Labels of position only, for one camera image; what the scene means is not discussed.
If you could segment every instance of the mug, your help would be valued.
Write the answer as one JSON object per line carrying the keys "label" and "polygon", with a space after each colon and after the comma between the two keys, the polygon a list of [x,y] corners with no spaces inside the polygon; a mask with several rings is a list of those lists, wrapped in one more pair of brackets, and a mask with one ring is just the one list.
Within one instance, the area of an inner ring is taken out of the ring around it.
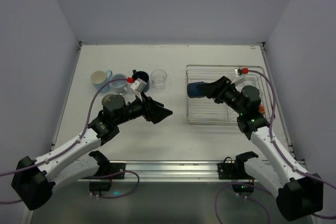
{"label": "mug", "polygon": [[149,75],[144,71],[136,71],[134,69],[132,79],[137,80],[138,78],[140,78],[141,80],[146,82],[146,86],[142,91],[142,92],[146,93],[149,89]]}
{"label": "mug", "polygon": [[126,94],[128,91],[127,77],[121,73],[118,73],[118,74],[115,74],[111,80],[118,80],[118,79],[123,79],[123,80],[111,82],[111,86],[113,87],[113,89],[115,90],[117,94],[121,94],[121,95]]}
{"label": "mug", "polygon": [[[104,84],[112,79],[112,70],[104,71],[95,71],[92,73],[90,80],[94,87],[99,90]],[[110,90],[110,85],[106,85],[100,93],[106,93]]]}

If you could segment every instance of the black clamp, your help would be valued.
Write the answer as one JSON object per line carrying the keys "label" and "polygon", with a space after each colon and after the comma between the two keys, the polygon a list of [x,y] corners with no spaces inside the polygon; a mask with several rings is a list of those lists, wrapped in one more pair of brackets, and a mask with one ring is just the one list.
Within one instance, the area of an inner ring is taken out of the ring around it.
{"label": "black clamp", "polygon": [[[35,159],[26,156],[18,162],[16,169],[30,167],[35,163]],[[55,182],[49,182],[46,175],[46,171],[40,171],[38,167],[14,174],[12,187],[31,211],[44,205],[53,195]]]}
{"label": "black clamp", "polygon": [[[125,163],[111,163],[100,151],[90,152],[89,156],[97,160],[97,164],[99,165],[98,171],[94,176],[105,176],[122,172],[126,169]],[[124,174],[113,176],[113,179],[124,179]],[[111,186],[111,179],[106,182],[90,181],[89,190],[94,194],[96,194],[96,192],[99,192],[99,194],[101,195],[102,191],[109,191],[111,189]]]}
{"label": "black clamp", "polygon": [[250,158],[258,157],[254,152],[245,152],[236,156],[236,160],[226,162],[230,157],[227,157],[222,163],[217,164],[219,179],[251,179],[245,172],[244,162]]}
{"label": "black clamp", "polygon": [[276,198],[282,216],[293,221],[323,209],[323,182],[310,177],[290,179]]}

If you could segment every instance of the white table surface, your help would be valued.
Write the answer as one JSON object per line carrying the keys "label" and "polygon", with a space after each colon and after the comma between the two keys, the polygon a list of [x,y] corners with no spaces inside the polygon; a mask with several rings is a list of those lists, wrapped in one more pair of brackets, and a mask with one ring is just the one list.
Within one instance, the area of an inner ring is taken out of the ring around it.
{"label": "white table surface", "polygon": [[[119,126],[120,133],[99,150],[111,160],[223,160],[237,154],[254,151],[265,156],[256,148],[237,126],[193,125],[186,120],[185,68],[187,65],[249,65],[265,63],[257,46],[215,45],[112,45],[83,46],[72,81],[68,101],[57,136],[56,147],[72,139],[82,131],[90,101],[95,88],[90,75],[96,70],[111,69],[114,74],[132,76],[132,70],[150,73],[155,69],[167,72],[166,89],[150,89],[146,94],[173,111],[173,115],[153,125],[144,118]],[[102,109],[101,99],[108,93],[99,94],[93,105],[91,120]],[[135,98],[130,90],[126,101]],[[279,120],[274,132],[287,145]]]}

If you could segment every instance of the white wall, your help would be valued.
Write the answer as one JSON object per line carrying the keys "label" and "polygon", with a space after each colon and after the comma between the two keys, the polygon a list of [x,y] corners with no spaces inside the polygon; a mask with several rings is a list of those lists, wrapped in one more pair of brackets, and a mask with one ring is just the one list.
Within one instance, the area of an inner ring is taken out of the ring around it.
{"label": "white wall", "polygon": [[266,41],[290,0],[57,0],[90,43]]}
{"label": "white wall", "polygon": [[[296,153],[336,184],[335,3],[291,0],[266,54]],[[323,213],[336,215],[335,198],[325,186]]]}
{"label": "white wall", "polygon": [[[50,148],[77,49],[56,0],[0,0],[0,173]],[[18,199],[11,181],[0,178],[0,200]],[[0,223],[19,223],[23,208],[0,206]]]}

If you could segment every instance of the red cable connector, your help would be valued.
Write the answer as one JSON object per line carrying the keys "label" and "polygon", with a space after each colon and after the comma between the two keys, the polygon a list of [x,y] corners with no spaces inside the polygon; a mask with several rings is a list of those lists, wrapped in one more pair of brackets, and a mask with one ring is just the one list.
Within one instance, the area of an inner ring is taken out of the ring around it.
{"label": "red cable connector", "polygon": [[264,106],[259,105],[259,112],[260,112],[262,115],[265,115],[265,108],[264,108]]}
{"label": "red cable connector", "polygon": [[248,73],[248,68],[242,68],[242,69],[241,69],[241,73],[243,73],[243,74],[247,74],[247,73]]}
{"label": "red cable connector", "polygon": [[128,83],[133,83],[133,82],[134,82],[134,79],[133,79],[133,78],[130,78],[130,77],[128,77],[128,78],[127,78],[127,82],[128,82]]}

